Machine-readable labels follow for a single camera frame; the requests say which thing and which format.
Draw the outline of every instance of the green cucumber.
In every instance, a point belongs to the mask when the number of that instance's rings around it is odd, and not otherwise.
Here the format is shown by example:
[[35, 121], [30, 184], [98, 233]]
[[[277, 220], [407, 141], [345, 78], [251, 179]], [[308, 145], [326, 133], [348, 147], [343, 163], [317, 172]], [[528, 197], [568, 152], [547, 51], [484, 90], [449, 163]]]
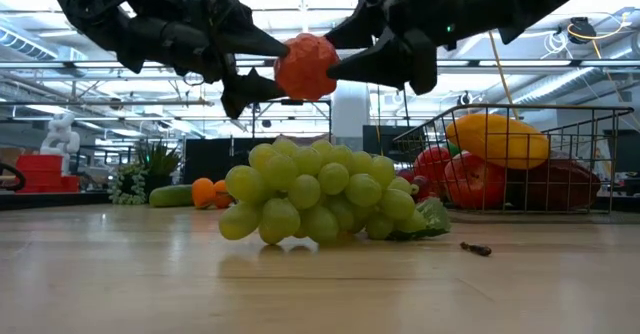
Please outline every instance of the green cucumber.
[[154, 208], [193, 206], [191, 185], [169, 185], [155, 189], [149, 195], [149, 205]]

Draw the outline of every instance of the white robot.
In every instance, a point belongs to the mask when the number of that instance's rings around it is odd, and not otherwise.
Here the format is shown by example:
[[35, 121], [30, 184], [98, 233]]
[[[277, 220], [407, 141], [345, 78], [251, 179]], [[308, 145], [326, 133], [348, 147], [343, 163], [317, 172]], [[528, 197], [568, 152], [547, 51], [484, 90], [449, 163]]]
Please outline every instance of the white robot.
[[62, 175], [69, 174], [70, 154], [80, 149], [80, 135], [71, 131], [74, 120], [75, 116], [71, 113], [54, 115], [49, 122], [49, 133], [40, 147], [40, 154], [62, 156]]

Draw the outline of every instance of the wooden surface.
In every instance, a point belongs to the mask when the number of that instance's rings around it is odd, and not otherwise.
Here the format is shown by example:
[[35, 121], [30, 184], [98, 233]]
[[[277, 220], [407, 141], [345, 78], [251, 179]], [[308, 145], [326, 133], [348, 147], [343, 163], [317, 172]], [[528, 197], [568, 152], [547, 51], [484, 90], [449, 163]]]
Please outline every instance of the wooden surface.
[[0, 333], [640, 333], [640, 226], [457, 225], [318, 249], [227, 242], [218, 215], [0, 212]]

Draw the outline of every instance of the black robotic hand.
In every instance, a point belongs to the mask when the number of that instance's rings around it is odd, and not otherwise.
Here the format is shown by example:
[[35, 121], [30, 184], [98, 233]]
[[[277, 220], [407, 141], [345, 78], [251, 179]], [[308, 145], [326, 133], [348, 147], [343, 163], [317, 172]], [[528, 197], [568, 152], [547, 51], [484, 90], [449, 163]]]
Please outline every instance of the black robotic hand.
[[[140, 73], [147, 60], [172, 66], [178, 75], [199, 73], [221, 80], [222, 103], [233, 119], [252, 102], [285, 96], [273, 80], [237, 74], [234, 54], [284, 57], [286, 45], [253, 24], [238, 0], [58, 0], [69, 22], [118, 61]], [[120, 5], [128, 3], [131, 18]]]
[[453, 50], [458, 40], [496, 28], [508, 44], [568, 1], [360, 0], [326, 38], [337, 49], [366, 49], [327, 74], [400, 90], [409, 82], [416, 94], [428, 93], [437, 84], [438, 46]]

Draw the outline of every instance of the metal wire basket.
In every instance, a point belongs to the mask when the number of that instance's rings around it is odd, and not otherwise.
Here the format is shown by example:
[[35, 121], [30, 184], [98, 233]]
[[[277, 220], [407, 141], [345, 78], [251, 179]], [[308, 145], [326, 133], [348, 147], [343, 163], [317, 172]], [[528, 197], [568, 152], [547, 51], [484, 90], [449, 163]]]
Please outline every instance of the metal wire basket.
[[[548, 110], [577, 121], [539, 131], [523, 131], [517, 122], [519, 114]], [[609, 213], [620, 120], [632, 112], [607, 106], [471, 104], [451, 108], [394, 138], [393, 147], [401, 153], [402, 166], [425, 176], [430, 190], [463, 211]], [[475, 125], [470, 126], [472, 117]], [[497, 128], [494, 119], [504, 125]], [[454, 143], [463, 151], [451, 157]], [[472, 150], [470, 143], [482, 147]]]

